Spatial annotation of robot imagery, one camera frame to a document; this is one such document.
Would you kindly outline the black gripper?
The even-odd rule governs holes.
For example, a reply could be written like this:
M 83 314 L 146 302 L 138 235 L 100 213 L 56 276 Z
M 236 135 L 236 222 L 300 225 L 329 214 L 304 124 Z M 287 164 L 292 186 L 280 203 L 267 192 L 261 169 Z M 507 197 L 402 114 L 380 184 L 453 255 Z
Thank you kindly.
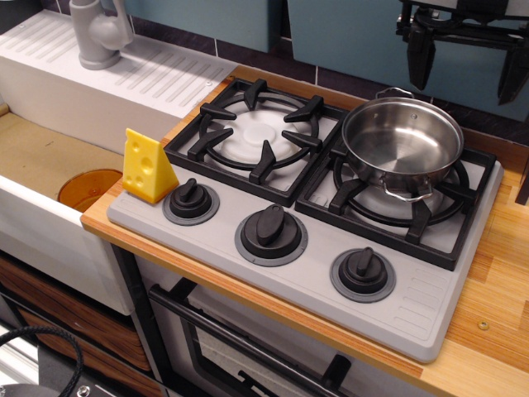
M 434 41 L 508 50 L 499 105 L 514 101 L 528 80 L 527 1 L 403 1 L 396 33 L 407 42 L 410 83 L 418 90 L 427 86 Z

